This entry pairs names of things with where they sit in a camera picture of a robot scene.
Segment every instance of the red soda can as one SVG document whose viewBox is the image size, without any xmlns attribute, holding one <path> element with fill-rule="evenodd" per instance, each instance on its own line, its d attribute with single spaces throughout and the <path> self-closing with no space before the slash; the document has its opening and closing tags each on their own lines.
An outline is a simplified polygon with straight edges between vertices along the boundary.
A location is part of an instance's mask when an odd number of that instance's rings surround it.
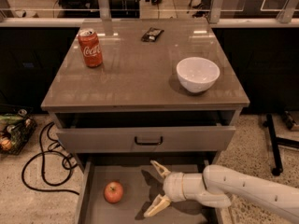
<svg viewBox="0 0 299 224">
<path fill-rule="evenodd" d="M 78 42 L 88 67 L 99 66 L 103 62 L 102 50 L 96 32 L 92 28 L 78 32 Z"/>
</svg>

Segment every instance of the robotic arm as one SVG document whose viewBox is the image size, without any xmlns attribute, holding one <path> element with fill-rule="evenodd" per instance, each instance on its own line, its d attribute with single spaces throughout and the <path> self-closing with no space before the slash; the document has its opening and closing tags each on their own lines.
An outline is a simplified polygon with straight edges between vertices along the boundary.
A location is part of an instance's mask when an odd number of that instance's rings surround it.
<svg viewBox="0 0 299 224">
<path fill-rule="evenodd" d="M 145 212 L 152 217 L 171 202 L 195 200 L 202 205 L 224 208 L 231 205 L 231 194 L 247 199 L 261 207 L 299 223 L 299 189 L 234 170 L 209 165 L 202 174 L 170 172 L 157 161 L 151 161 L 164 179 L 165 195 L 158 195 Z"/>
</svg>

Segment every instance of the open drawer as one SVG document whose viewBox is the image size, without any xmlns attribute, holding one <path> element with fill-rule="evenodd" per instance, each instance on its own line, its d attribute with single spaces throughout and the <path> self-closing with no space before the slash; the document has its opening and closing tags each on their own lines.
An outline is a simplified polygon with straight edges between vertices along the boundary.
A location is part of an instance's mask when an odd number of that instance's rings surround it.
<svg viewBox="0 0 299 224">
<path fill-rule="evenodd" d="M 205 158 L 204 152 L 151 156 L 92 155 L 85 167 L 75 223 L 217 223 L 215 210 L 195 201 L 171 203 L 155 217 L 143 217 L 154 198 L 158 194 L 164 195 L 163 180 L 150 165 L 150 160 L 158 161 L 170 171 L 197 173 L 204 169 Z M 118 203 L 111 204 L 106 202 L 103 191 L 108 182 L 115 180 L 122 183 L 124 195 Z"/>
<path fill-rule="evenodd" d="M 165 152 L 225 150 L 234 126 L 61 129 L 68 152 Z"/>
</svg>

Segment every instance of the white bowl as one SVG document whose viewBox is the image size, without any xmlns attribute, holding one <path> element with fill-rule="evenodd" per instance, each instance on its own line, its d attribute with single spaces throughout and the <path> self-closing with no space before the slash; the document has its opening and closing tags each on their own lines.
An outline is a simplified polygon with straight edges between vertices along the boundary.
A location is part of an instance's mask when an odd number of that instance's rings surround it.
<svg viewBox="0 0 299 224">
<path fill-rule="evenodd" d="M 180 84 L 192 93 L 209 89 L 220 75 L 219 67 L 212 61 L 201 57 L 189 57 L 177 65 Z"/>
</svg>

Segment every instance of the black wall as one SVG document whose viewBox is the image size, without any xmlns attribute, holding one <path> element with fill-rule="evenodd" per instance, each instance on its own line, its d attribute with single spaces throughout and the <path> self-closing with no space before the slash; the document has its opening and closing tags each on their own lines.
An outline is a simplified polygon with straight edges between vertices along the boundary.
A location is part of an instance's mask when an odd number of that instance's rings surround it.
<svg viewBox="0 0 299 224">
<path fill-rule="evenodd" d="M 245 112 L 299 110 L 299 28 L 213 31 L 250 99 Z"/>
<path fill-rule="evenodd" d="M 40 105 L 78 28 L 0 28 L 1 105 Z"/>
</svg>

